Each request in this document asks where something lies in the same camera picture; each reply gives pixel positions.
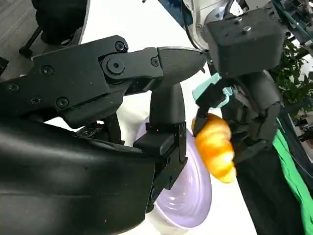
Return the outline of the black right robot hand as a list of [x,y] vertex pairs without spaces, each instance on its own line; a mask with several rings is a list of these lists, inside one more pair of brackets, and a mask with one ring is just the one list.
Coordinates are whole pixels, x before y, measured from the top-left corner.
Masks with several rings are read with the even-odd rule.
[[0,85],[0,232],[115,235],[139,225],[186,163],[184,47],[114,35],[33,58]]

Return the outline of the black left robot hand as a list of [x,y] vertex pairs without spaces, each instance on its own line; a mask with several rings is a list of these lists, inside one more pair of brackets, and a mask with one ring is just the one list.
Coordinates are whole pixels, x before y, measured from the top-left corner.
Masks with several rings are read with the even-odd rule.
[[192,128],[194,135],[204,129],[209,109],[228,100],[222,107],[222,114],[232,132],[234,163],[243,162],[271,147],[277,131],[281,96],[266,70],[221,78],[203,91],[195,89],[194,92],[199,107]]

